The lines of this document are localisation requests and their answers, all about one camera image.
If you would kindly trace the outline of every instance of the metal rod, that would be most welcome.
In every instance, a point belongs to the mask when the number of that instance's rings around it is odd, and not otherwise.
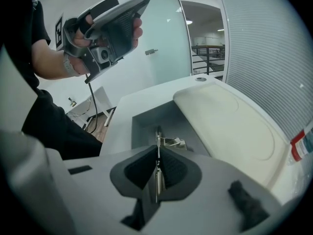
[[[91,122],[92,120],[93,120],[93,117],[91,117],[91,118],[89,119],[87,125],[85,126],[85,130],[88,130],[88,126],[89,126],[89,124],[90,124],[90,122]]]
[[[161,138],[160,135],[157,136],[157,158],[160,158],[160,145],[161,145]]]
[[[214,72],[221,72],[221,70],[210,71],[210,73],[214,73]]]
[[[215,67],[215,66],[223,66],[223,65],[209,65],[209,67]],[[194,70],[199,70],[199,69],[203,69],[203,68],[206,68],[206,66],[194,68]]]
[[[110,119],[112,118],[112,114],[114,112],[114,109],[110,111],[109,117],[107,118],[107,120],[104,123],[104,126],[108,126]]]
[[[209,50],[209,48],[207,48],[206,49],[206,74],[208,74],[208,75],[209,75],[209,72],[210,72],[209,63],[210,63],[210,50]]]
[[[199,67],[199,68],[194,68],[194,70],[199,70],[199,69],[203,69],[203,68],[206,68],[206,66]]]
[[[209,54],[209,55],[211,55],[211,56],[214,56],[214,55],[219,55],[219,53],[211,53],[211,54]],[[193,57],[196,57],[196,56],[203,56],[203,57],[206,57],[206,55],[192,55]]]
[[[195,61],[195,62],[192,62],[193,64],[195,63],[201,63],[201,62],[205,62],[206,60],[202,60],[202,61]]]
[[[215,46],[215,47],[207,47],[207,46],[191,46],[192,49],[225,49],[224,46]]]
[[[218,61],[218,60],[225,60],[225,59],[212,59],[211,61]]]

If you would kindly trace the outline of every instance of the gray plastic part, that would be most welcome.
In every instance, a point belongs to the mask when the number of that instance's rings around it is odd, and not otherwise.
[[[99,64],[103,64],[105,62],[110,62],[110,50],[106,47],[96,47],[96,48],[92,48],[91,52],[95,58],[95,60],[99,63]]]
[[[0,162],[12,191],[49,233],[138,234],[119,223],[132,214],[135,199],[118,193],[110,181],[110,170],[118,162],[147,147],[63,162],[57,151],[44,149],[29,136],[1,132],[0,139]],[[242,216],[227,192],[235,180],[240,180],[245,190],[253,198],[259,199],[269,214],[281,210],[278,201],[268,190],[232,165],[194,152],[171,150],[200,167],[201,183],[184,200],[162,202],[141,233],[238,233]],[[92,170],[72,176],[67,170],[83,165],[91,166]]]
[[[197,133],[174,101],[162,104],[132,119],[132,148],[156,144],[156,127],[166,138],[179,137],[186,141],[187,149],[209,156]]]
[[[199,185],[201,170],[191,160],[164,146],[160,147],[160,154],[160,168],[167,190],[158,195],[158,200],[176,201],[186,198]],[[110,171],[111,182],[121,195],[141,199],[142,190],[156,168],[156,160],[157,146],[152,145],[117,163]]]
[[[85,48],[82,55],[82,60],[84,62],[84,65],[88,69],[90,75],[85,80],[85,83],[88,84],[98,76],[100,76],[102,73],[106,71],[106,68],[111,66],[110,61],[104,62],[102,64],[98,63],[95,60],[94,55],[91,52],[91,49]]]
[[[12,62],[5,45],[0,50],[0,130],[21,131],[37,99]]]

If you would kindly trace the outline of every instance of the white table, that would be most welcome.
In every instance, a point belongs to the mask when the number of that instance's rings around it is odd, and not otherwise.
[[[114,110],[111,110],[110,113],[107,112],[106,107],[103,105],[103,103],[101,103],[101,99],[99,99],[99,98],[97,97],[97,92],[101,92],[101,91],[103,91],[103,88],[102,88],[102,87],[100,87],[100,88],[98,88],[97,90],[95,90],[95,91],[93,92],[93,95],[94,95],[94,100],[95,100],[95,103],[96,103],[97,108],[100,109],[100,110],[104,113],[104,115],[107,116],[107,120],[106,120],[106,122],[105,122],[104,125],[105,125],[105,126],[108,126],[108,122],[109,122],[110,118],[112,117],[112,114],[113,114]],[[81,105],[82,103],[86,102],[88,99],[91,99],[91,100],[92,100],[91,94],[88,95],[88,96],[85,97],[85,98],[82,98],[80,101],[76,102],[76,104],[75,104],[74,106],[68,105],[68,107],[66,107],[66,108],[64,107],[65,114],[71,112],[73,109],[75,109],[76,107],[78,107],[78,106]],[[91,118],[91,119],[89,120],[89,122],[87,122],[87,121],[85,121],[81,116],[78,116],[78,118],[79,118],[86,126],[88,126],[88,124],[89,124],[90,121],[92,120],[92,118]]]

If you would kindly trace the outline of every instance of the person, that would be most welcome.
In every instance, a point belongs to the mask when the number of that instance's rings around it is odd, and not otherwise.
[[[45,29],[42,4],[34,0],[18,1],[23,6],[16,6],[16,11],[8,12],[4,17],[11,32],[3,34],[4,45],[18,71],[38,95],[22,131],[36,137],[45,147],[58,150],[63,160],[99,156],[102,143],[72,122],[64,110],[53,103],[47,91],[38,89],[39,80],[35,74],[44,79],[61,79],[71,75],[64,66],[63,51],[54,51],[48,46],[50,38]],[[86,16],[86,22],[93,24],[91,15]],[[142,35],[141,24],[140,19],[134,20],[134,47],[137,47],[138,38]],[[84,39],[78,29],[74,43],[86,47],[90,40]],[[73,73],[88,73],[81,59],[68,59]]]

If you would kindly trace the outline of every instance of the railing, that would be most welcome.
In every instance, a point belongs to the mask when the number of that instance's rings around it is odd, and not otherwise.
[[[214,67],[224,66],[224,64],[221,64],[221,65],[212,64],[210,63],[210,58],[211,58],[211,61],[225,60],[225,47],[224,46],[192,46],[191,49],[196,53],[196,55],[192,55],[193,57],[194,56],[206,57],[206,60],[192,62],[193,64],[206,62],[206,66],[193,68],[193,70],[206,68],[205,73],[208,75],[210,72],[210,68],[212,69],[211,72],[221,71],[221,70],[216,70]]]

